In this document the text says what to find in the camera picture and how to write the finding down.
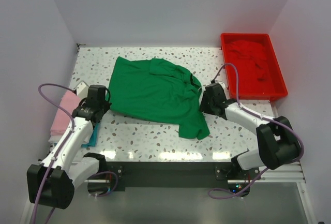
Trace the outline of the green t shirt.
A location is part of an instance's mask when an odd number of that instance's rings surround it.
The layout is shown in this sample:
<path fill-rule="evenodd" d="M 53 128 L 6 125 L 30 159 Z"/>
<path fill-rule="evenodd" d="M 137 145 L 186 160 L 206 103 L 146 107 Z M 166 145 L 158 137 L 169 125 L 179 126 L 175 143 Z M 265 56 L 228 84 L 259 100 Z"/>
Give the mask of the green t shirt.
<path fill-rule="evenodd" d="M 129 61 L 118 57 L 109 91 L 113 112 L 178 125 L 178 135 L 202 140 L 210 131 L 200 111 L 202 85 L 188 69 L 165 59 Z"/>

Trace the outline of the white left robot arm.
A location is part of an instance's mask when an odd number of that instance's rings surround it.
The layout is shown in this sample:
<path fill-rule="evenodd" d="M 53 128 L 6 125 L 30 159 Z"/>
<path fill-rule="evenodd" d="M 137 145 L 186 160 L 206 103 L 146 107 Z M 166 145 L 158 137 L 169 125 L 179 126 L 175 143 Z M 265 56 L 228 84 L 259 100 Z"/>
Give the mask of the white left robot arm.
<path fill-rule="evenodd" d="M 55 148 L 39 164 L 30 165 L 27 170 L 31 203 L 66 209 L 75 190 L 85 180 L 106 175 L 108 167 L 102 154 L 87 153 L 77 165 L 73 166 L 72 162 L 110 105 L 110 91 L 105 86 L 87 88 L 86 97 L 69 114 L 69 125 Z"/>

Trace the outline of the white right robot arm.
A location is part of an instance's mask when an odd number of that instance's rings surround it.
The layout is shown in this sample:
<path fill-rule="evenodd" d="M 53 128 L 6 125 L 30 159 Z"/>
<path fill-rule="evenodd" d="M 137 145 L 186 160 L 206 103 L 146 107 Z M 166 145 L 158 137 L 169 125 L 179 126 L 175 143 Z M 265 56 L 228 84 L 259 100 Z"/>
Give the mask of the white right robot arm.
<path fill-rule="evenodd" d="M 228 175 L 234 178 L 241 179 L 250 169 L 262 166 L 275 170 L 299 160 L 304 153 L 302 141 L 286 117 L 265 116 L 233 98 L 227 99 L 219 83 L 214 82 L 205 88 L 200 111 L 239 124 L 256 136 L 256 150 L 240 153 L 231 159 Z"/>

